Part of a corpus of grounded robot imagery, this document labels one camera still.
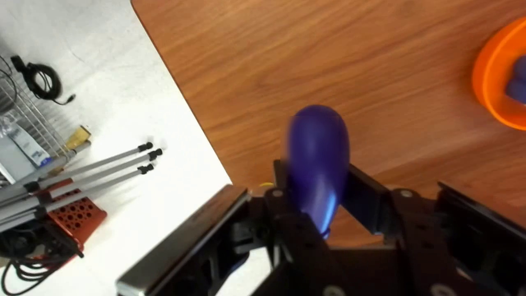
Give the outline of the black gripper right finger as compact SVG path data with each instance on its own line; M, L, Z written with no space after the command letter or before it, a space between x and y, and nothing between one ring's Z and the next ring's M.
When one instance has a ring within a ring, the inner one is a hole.
M354 164L341 205L370 233L393 236L398 231L392 190Z

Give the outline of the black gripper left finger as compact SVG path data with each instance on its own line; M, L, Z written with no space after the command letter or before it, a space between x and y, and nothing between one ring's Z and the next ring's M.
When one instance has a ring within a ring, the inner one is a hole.
M290 182L288 161L287 159L277 159L273 162L273 169L275 169L273 195L275 197L285 197L288 194L288 182Z

